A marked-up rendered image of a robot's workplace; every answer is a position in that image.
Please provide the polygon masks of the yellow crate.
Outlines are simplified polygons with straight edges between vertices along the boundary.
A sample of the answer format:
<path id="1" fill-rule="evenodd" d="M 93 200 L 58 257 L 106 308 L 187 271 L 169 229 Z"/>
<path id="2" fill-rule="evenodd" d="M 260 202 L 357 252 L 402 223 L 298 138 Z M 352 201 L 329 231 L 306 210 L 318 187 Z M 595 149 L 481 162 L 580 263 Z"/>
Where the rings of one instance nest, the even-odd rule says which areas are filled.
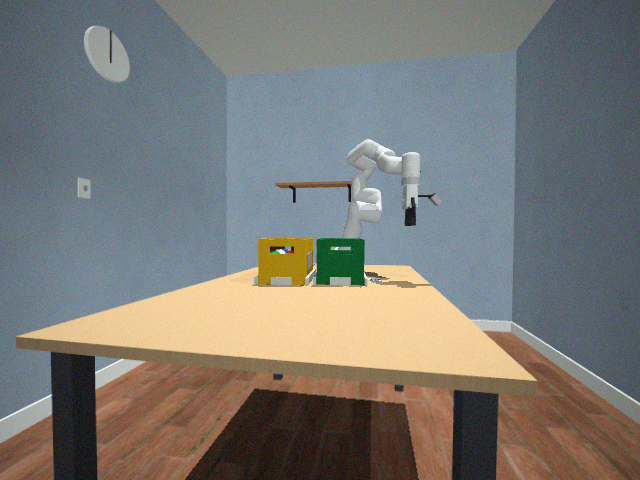
<path id="1" fill-rule="evenodd" d="M 270 246 L 294 247 L 294 254 L 270 254 Z M 258 284 L 271 277 L 292 277 L 292 285 L 305 285 L 313 270 L 313 238 L 258 239 Z"/>

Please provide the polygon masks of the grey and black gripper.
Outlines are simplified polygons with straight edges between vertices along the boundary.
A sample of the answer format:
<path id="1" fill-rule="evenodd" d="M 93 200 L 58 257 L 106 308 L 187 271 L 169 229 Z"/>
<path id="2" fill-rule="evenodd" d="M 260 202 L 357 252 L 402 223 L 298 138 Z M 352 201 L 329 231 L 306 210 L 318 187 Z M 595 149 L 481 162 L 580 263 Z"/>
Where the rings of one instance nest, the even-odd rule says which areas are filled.
<path id="1" fill-rule="evenodd" d="M 405 226 L 416 225 L 416 208 L 418 206 L 417 185 L 418 187 L 420 186 L 420 184 L 401 185 L 401 187 L 403 187 L 402 210 L 405 210 Z"/>

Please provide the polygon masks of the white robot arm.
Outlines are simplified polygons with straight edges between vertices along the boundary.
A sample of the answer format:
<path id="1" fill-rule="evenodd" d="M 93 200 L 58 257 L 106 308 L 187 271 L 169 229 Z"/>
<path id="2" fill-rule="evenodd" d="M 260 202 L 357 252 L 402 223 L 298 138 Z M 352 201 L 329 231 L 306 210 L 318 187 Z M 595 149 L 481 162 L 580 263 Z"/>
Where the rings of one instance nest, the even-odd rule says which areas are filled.
<path id="1" fill-rule="evenodd" d="M 360 221 L 378 223 L 382 217 L 381 193 L 367 187 L 367 180 L 375 170 L 376 163 L 378 169 L 386 174 L 402 175 L 401 185 L 420 184 L 420 155 L 412 152 L 396 157 L 392 150 L 372 140 L 365 140 L 348 154 L 347 163 L 361 172 L 352 177 L 351 197 L 354 202 L 349 205 L 341 238 L 360 238 Z"/>

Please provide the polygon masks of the green plastic bottle crate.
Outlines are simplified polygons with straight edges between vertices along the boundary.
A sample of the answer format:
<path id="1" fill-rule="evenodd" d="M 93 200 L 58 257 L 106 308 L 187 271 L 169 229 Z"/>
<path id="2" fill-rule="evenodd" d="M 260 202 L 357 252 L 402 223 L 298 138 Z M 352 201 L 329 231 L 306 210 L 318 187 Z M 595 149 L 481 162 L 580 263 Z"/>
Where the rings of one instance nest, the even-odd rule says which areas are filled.
<path id="1" fill-rule="evenodd" d="M 360 238 L 317 239 L 316 284 L 330 285 L 330 277 L 351 277 L 351 285 L 364 285 L 364 247 L 365 240 Z"/>

